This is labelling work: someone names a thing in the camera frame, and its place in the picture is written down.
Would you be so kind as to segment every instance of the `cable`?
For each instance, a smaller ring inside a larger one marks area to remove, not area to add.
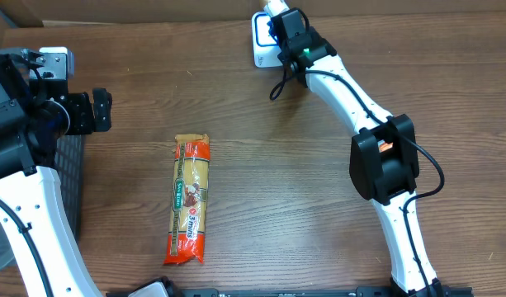
[[[379,120],[376,117],[376,115],[374,115],[374,113],[368,108],[368,106],[366,106],[365,102],[361,99],[361,97],[359,96],[359,94],[357,94],[357,92],[353,89],[353,87],[352,87],[352,85],[350,85],[350,83],[348,83],[340,75],[334,74],[334,73],[331,73],[331,72],[327,72],[327,71],[306,70],[303,73],[297,73],[297,74],[294,74],[293,76],[291,76],[289,78],[286,78],[286,70],[284,70],[284,78],[282,79],[282,81],[280,81],[272,89],[271,94],[269,95],[269,99],[271,99],[271,100],[277,99],[277,97],[280,96],[282,88],[284,88],[284,85],[287,82],[289,82],[290,80],[296,78],[299,75],[307,75],[307,74],[326,75],[326,76],[329,76],[331,78],[334,78],[335,80],[340,81],[352,93],[352,95],[356,98],[356,100],[359,103],[359,105],[361,105],[361,108],[366,112],[366,117],[373,119],[379,125],[384,125],[385,124],[383,121]],[[279,88],[280,88],[280,90],[278,91],[277,95],[275,97],[273,97],[273,94]],[[436,159],[434,159],[433,156],[431,156],[431,154],[428,153],[424,148],[422,148],[421,146],[419,146],[418,144],[416,144],[414,141],[408,139],[404,135],[398,134],[397,131],[391,129],[390,127],[388,127],[388,126],[386,126],[386,127],[388,129],[390,129],[390,131],[392,131],[396,136],[399,136],[402,140],[404,140],[408,144],[410,144],[413,147],[415,147],[436,168],[436,171],[437,171],[438,175],[440,176],[440,183],[438,184],[438,186],[436,187],[436,189],[434,189],[432,191],[425,192],[423,194],[418,194],[418,195],[416,195],[414,197],[410,197],[403,204],[403,207],[400,207],[400,210],[403,212],[403,219],[404,219],[405,227],[407,229],[407,235],[409,236],[410,247],[412,248],[412,253],[414,255],[414,261],[418,264],[419,272],[421,273],[421,276],[423,278],[423,282],[425,283],[425,289],[427,289],[428,297],[432,297],[432,293],[431,293],[431,290],[430,290],[430,285],[429,285],[428,280],[427,280],[427,276],[425,275],[425,271],[423,270],[422,262],[419,259],[418,252],[416,251],[416,246],[414,244],[414,239],[412,237],[412,231],[410,230],[409,218],[408,218],[407,215],[409,214],[409,211],[408,211],[409,204],[412,201],[418,200],[420,198],[436,195],[439,191],[442,190],[443,186],[445,185],[445,176],[443,174],[442,168],[437,163]]]
[[[31,226],[26,227],[21,221],[21,219],[17,216],[17,214],[13,210],[11,210],[11,208],[8,207],[8,205],[6,205],[5,202],[3,202],[1,199],[0,199],[0,208],[14,221],[14,224],[16,224],[16,226],[18,227],[18,231],[21,233],[21,235],[23,235],[23,238],[25,239],[27,246],[31,250],[32,257],[34,258],[36,266],[38,267],[38,272],[40,273],[41,282],[45,288],[45,294],[47,295],[47,297],[54,297],[53,289],[51,288],[51,284],[49,283],[49,278],[47,277],[47,271],[45,270],[44,263],[41,261],[38,249],[36,248],[36,245],[28,232]]]

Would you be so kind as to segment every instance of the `black cable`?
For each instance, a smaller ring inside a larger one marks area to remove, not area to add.
[[[352,95],[356,98],[357,102],[359,103],[359,105],[361,105],[361,108],[366,112],[366,117],[367,118],[371,118],[373,119],[377,124],[379,125],[384,125],[385,123],[381,120],[379,120],[376,115],[374,115],[374,113],[368,109],[368,106],[366,106],[365,102],[359,97],[359,94],[357,94],[357,92],[353,89],[352,85],[350,85],[350,83],[348,83],[344,78],[342,78],[340,75],[338,74],[335,74],[335,73],[331,73],[331,72],[327,72],[327,71],[321,71],[321,70],[306,70],[304,73],[297,73],[289,78],[286,78],[286,70],[284,70],[284,78],[282,79],[281,82],[279,82],[271,91],[271,94],[269,95],[269,98],[271,100],[275,100],[277,99],[277,97],[280,95],[281,93],[281,90],[282,88],[284,88],[284,85],[289,82],[290,80],[292,80],[293,78],[296,78],[297,76],[299,75],[306,75],[306,74],[318,74],[318,75],[326,75],[326,76],[329,76],[331,78],[334,78],[335,80],[338,80],[340,81],[351,93]],[[280,88],[280,90],[278,91],[277,95],[275,97],[273,97],[272,94],[274,94],[274,92]],[[403,204],[403,207],[400,207],[400,210],[403,212],[403,219],[404,219],[404,223],[405,223],[405,227],[407,229],[407,235],[409,236],[409,242],[410,242],[410,247],[412,248],[412,253],[414,255],[414,261],[418,264],[418,268],[419,268],[419,272],[421,273],[421,276],[423,278],[423,282],[425,283],[425,287],[427,289],[427,293],[428,293],[428,297],[432,297],[432,292],[430,290],[430,286],[429,286],[429,283],[428,283],[428,280],[427,280],[427,276],[425,275],[425,271],[423,270],[423,265],[422,265],[422,262],[421,260],[419,259],[419,256],[418,256],[418,252],[416,251],[416,246],[414,244],[414,239],[412,237],[412,231],[410,230],[410,225],[409,225],[409,218],[407,217],[407,215],[409,214],[409,211],[408,211],[408,207],[409,207],[409,204],[414,201],[414,200],[418,200],[420,198],[424,198],[424,197],[429,197],[429,196],[432,196],[432,195],[435,195],[437,194],[439,191],[442,190],[443,186],[445,185],[445,176],[443,174],[443,170],[442,168],[440,167],[440,165],[437,163],[436,159],[433,158],[433,156],[431,156],[430,153],[428,153],[424,148],[422,148],[421,146],[419,146],[418,144],[416,144],[415,142],[413,142],[412,140],[408,139],[407,137],[405,137],[404,135],[402,134],[398,134],[397,131],[391,129],[389,127],[390,131],[392,131],[393,133],[395,133],[396,136],[399,136],[402,140],[404,140],[405,142],[407,142],[408,144],[412,145],[413,147],[415,147],[425,158],[428,159],[428,161],[436,168],[436,171],[438,173],[438,175],[440,176],[440,183],[438,184],[438,186],[436,187],[436,189],[432,190],[432,191],[428,191],[426,193],[423,193],[423,194],[418,194],[414,197],[410,197],[404,204]]]
[[[45,270],[44,263],[41,261],[38,249],[36,248],[36,245],[28,232],[31,226],[26,227],[21,221],[21,219],[17,216],[17,214],[14,213],[14,211],[11,210],[11,208],[8,207],[8,205],[6,205],[5,202],[3,202],[1,199],[0,199],[0,208],[12,219],[12,221],[14,221],[14,224],[16,224],[16,226],[18,227],[18,231],[21,233],[21,235],[23,235],[23,238],[25,239],[27,246],[31,250],[32,257],[35,259],[35,263],[36,266],[38,267],[38,272],[40,273],[41,282],[44,285],[47,297],[54,297],[53,289],[51,288],[51,284],[49,283],[49,277],[47,277],[47,271]]]

